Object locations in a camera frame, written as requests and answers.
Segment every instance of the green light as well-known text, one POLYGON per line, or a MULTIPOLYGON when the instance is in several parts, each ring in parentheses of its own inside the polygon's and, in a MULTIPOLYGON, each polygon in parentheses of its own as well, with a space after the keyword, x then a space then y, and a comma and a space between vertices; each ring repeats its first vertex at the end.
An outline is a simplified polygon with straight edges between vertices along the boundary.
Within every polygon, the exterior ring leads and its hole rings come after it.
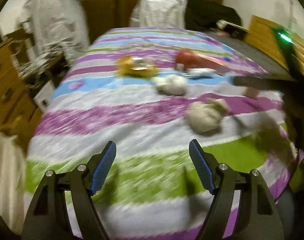
POLYGON ((284 34, 281 34, 281 33, 278 33, 278 34, 279 34, 284 40, 293 43, 292 40, 291 40, 289 37, 287 37, 287 36, 285 36, 284 34))

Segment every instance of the blue small object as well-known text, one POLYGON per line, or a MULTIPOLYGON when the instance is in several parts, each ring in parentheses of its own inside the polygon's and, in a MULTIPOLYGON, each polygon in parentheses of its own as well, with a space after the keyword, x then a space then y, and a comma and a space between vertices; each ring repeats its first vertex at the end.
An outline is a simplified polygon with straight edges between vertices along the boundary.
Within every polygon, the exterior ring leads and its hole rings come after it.
POLYGON ((229 58, 229 57, 224 57, 224 60, 225 60, 226 62, 231 62, 231 61, 232 61, 231 58, 229 58))
POLYGON ((203 188, 212 194, 216 188, 213 180, 213 172, 194 141, 190 142, 189 152, 203 188))
POLYGON ((92 184, 89 189, 90 195, 93 196, 97 191, 101 190, 108 172, 116 156, 116 145, 114 142, 110 144, 108 149, 103 153, 98 166, 96 166, 92 174, 92 184))

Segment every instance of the metal screw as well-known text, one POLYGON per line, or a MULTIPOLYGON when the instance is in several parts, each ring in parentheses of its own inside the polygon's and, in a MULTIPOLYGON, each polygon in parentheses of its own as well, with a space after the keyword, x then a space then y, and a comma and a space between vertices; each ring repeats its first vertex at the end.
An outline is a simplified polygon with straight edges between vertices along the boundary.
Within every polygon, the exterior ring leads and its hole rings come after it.
POLYGON ((84 171, 86 169, 86 166, 84 164, 81 164, 77 167, 78 171, 84 171))
POLYGON ((260 175, 258 170, 252 170, 252 173, 253 173, 254 176, 259 176, 260 175))
POLYGON ((228 168, 228 166, 225 163, 221 163, 220 165, 218 165, 218 167, 223 171, 227 170, 227 168, 228 168))
POLYGON ((53 171, 52 170, 49 170, 46 172, 46 176, 47 177, 51 177, 53 175, 53 171))

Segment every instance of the yellow object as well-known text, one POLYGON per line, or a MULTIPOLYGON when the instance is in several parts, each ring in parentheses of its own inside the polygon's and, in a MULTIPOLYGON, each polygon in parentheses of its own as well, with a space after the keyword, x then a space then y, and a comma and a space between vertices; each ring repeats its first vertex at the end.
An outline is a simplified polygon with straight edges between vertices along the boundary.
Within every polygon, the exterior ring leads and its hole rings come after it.
POLYGON ((133 56, 123 56, 116 64, 120 76, 151 78, 159 72, 157 66, 150 60, 133 56))

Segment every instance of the bedspread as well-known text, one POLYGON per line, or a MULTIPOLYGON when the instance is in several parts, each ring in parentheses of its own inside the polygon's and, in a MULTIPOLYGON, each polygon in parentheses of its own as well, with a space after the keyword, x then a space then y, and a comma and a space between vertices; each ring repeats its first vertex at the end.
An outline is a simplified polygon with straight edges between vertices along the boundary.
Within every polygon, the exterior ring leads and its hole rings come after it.
MULTIPOLYGON (((53 95, 31 139, 27 158, 25 202, 28 205, 44 173, 72 170, 116 143, 116 159, 104 187, 92 199, 111 238, 192 240, 202 225, 213 196, 202 188, 188 154, 197 139, 218 162, 234 170, 257 168, 276 199, 295 169, 293 146, 279 126, 277 149, 262 147, 253 135, 263 119, 283 123, 281 98, 261 92, 257 100, 242 96, 230 75, 266 73, 230 47, 197 32, 179 29, 123 28, 99 37, 79 58, 53 95), (159 95, 145 79, 118 77, 116 61, 124 55, 146 57, 159 76, 178 74, 173 68, 181 48, 229 58, 228 73, 209 79, 189 79, 185 96, 159 95), (188 105, 206 98, 224 98, 231 112, 218 133, 198 135, 184 119, 188 105), (291 158, 280 159, 279 153, 291 158)), ((73 233, 81 236, 71 195, 66 194, 73 233)), ((239 202, 234 195, 224 236, 233 232, 239 202)))

